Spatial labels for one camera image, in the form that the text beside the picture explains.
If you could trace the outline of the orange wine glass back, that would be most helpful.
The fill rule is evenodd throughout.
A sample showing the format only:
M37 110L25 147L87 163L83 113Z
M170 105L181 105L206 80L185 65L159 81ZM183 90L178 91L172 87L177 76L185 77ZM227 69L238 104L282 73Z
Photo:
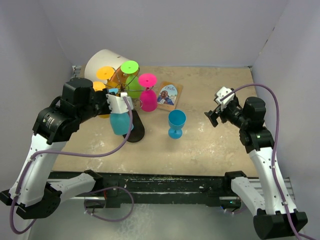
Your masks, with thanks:
M104 83L100 82L100 81L94 81L93 82L93 89L94 89L95 92L102 91L102 90L104 90L106 88L107 88L107 86ZM99 115L99 117L102 118L102 119L108 119L110 116L108 114L104 114L104 115Z

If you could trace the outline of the orange wine glass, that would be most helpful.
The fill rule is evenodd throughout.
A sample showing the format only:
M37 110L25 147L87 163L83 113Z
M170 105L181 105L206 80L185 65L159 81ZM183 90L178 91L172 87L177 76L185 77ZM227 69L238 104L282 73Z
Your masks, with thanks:
M93 89L94 89L95 92L102 91L102 90L104 90L106 88L107 88L107 86L104 83L100 82L100 81L94 81L93 82ZM99 115L99 117L102 118L102 119L108 119L110 116L108 114L104 114L104 115Z
M124 87L114 67L103 66L99 68L96 77L109 89L117 88L121 91Z

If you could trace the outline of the blue wine glass front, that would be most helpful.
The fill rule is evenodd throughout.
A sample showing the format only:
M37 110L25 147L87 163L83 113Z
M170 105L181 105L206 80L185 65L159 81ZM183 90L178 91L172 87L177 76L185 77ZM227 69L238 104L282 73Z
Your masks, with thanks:
M109 94L116 96L118 89L111 88L108 91ZM129 110L122 114L110 113L110 124L115 135L126 135L129 130L130 122Z

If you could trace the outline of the blue wine glass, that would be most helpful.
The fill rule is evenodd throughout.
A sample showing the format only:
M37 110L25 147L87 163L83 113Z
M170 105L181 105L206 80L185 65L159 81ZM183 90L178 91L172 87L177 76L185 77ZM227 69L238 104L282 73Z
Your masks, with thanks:
M169 130L168 135L172 139L179 139L183 135L183 127L186 123L187 116L186 114L179 110L175 109L171 111L168 115L168 124Z
M111 88L108 91L109 94L116 96L118 89ZM129 110L122 114L110 113L110 124L115 135L126 135L129 130L130 122Z

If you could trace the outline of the orange wine glass front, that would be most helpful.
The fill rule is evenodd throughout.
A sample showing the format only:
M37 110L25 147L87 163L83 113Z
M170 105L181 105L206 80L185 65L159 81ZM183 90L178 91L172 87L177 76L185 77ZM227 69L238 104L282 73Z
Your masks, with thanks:
M121 91L124 87L114 67L103 66L99 68L96 77L109 89L117 88Z

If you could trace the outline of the green wine glass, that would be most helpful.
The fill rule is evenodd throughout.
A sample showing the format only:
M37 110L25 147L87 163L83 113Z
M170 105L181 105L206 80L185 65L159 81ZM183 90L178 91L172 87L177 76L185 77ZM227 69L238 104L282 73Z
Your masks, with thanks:
M125 89L128 96L138 99L142 91L142 86L138 82L139 64L134 60L128 60L121 65L120 69L127 76Z

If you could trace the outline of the pink wine glass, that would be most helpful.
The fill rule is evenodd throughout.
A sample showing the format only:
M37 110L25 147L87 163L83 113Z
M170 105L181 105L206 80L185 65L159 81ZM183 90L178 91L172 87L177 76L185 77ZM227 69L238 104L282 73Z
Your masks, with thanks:
M157 77L152 73L144 73L138 78L138 83L145 88L140 95L141 109L145 112L154 111L158 106L157 94L153 90Z

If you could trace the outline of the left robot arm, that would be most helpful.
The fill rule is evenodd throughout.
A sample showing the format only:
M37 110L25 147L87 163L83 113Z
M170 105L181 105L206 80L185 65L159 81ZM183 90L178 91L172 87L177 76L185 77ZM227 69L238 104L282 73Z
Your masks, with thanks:
M12 210L19 217L43 219L65 200L84 193L101 194L103 177L93 170L57 185L48 183L48 178L58 155L80 125L111 112L108 93L106 88L95 91L92 81L76 77L66 82L62 94L38 113L23 168L14 185L0 193L0 200L13 205Z

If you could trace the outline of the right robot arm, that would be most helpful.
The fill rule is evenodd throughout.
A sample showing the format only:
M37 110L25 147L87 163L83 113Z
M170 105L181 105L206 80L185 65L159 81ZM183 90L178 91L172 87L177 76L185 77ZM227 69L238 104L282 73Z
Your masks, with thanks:
M308 222L305 212L297 210L290 197L276 157L271 132L264 126L266 104L258 97L248 97L240 106L236 96L226 100L216 97L217 108L205 113L216 127L217 119L239 128L239 138L258 173L259 193L241 172L226 173L222 190L228 196L237 194L253 216L256 234L262 240L291 237Z

